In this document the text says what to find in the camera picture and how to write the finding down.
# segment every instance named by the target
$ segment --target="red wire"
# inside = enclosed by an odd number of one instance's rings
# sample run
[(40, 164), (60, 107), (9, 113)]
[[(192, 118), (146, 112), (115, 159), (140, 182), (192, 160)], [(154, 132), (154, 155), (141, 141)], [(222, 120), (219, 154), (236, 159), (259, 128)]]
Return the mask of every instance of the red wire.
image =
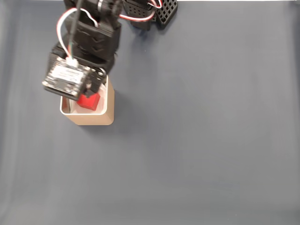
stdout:
[[(150, 1), (153, 3), (153, 5), (154, 5), (155, 7), (158, 6), (158, 5), (156, 4), (155, 0), (150, 0)], [(121, 19), (124, 19), (124, 20), (128, 20), (128, 21), (133, 21), (133, 22), (146, 22), (146, 21), (152, 20), (154, 14), (155, 14), (155, 10), (151, 13), (150, 16), (147, 16), (147, 17), (145, 17), (145, 18), (130, 17), (130, 16), (127, 16), (127, 15), (120, 15), (120, 18), (121, 18)]]

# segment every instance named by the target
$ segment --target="white container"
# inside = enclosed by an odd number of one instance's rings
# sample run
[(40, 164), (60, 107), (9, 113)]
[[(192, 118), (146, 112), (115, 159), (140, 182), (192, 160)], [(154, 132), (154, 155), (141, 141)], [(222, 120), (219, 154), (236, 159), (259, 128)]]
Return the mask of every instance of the white container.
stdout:
[(60, 111), (75, 124), (84, 125), (111, 125), (114, 121), (114, 89), (108, 76), (106, 79), (105, 109), (101, 114), (95, 113), (70, 113), (70, 100), (61, 97)]

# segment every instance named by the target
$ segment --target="label on circuit board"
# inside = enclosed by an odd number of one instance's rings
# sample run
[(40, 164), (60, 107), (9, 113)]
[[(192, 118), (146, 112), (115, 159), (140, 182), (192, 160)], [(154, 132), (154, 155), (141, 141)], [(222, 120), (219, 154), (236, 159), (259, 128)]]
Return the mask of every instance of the label on circuit board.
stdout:
[(52, 71), (52, 77), (77, 84), (80, 84), (83, 76), (82, 71), (62, 66), (56, 66)]

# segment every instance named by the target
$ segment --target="white cable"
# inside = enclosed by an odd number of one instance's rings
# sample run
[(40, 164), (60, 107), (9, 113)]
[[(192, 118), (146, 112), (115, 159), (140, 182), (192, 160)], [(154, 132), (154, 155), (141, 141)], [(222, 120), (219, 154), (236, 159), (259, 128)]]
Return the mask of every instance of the white cable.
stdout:
[[(57, 31), (57, 36), (58, 36), (58, 40), (60, 41), (60, 44), (62, 46), (62, 48), (65, 50), (65, 52), (67, 53), (68, 57), (71, 57), (71, 54), (69, 53), (68, 49), (66, 48), (63, 40), (62, 40), (62, 36), (61, 36), (61, 27), (65, 21), (65, 19), (68, 18), (69, 15), (71, 15), (72, 13), (76, 12), (77, 9), (76, 8), (71, 8), (69, 9), (67, 12), (65, 12), (61, 17), (60, 19), (58, 20), (57, 22), (57, 26), (56, 26), (56, 31)], [(95, 27), (98, 27), (98, 23), (97, 21), (90, 15), (90, 13), (85, 10), (84, 8), (81, 8), (81, 11), (85, 12), (88, 17), (94, 22), (95, 24)]]
[(162, 8), (163, 7), (163, 0), (158, 0), (158, 2), (159, 2), (159, 7), (158, 6), (154, 6), (151, 3), (149, 3), (149, 2), (148, 2), (148, 4), (151, 5), (151, 6), (153, 6), (153, 7), (155, 7), (155, 8)]

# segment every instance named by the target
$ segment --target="gray surface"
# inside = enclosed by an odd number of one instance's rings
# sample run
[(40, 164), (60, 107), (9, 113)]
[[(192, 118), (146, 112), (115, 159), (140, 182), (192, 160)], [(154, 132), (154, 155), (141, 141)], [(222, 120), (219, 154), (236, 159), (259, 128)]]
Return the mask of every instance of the gray surface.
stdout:
[(1, 74), (0, 224), (300, 224), (296, 10), (181, 2), (165, 31), (124, 22), (115, 122), (78, 127), (41, 85), (62, 3), (23, 4)]

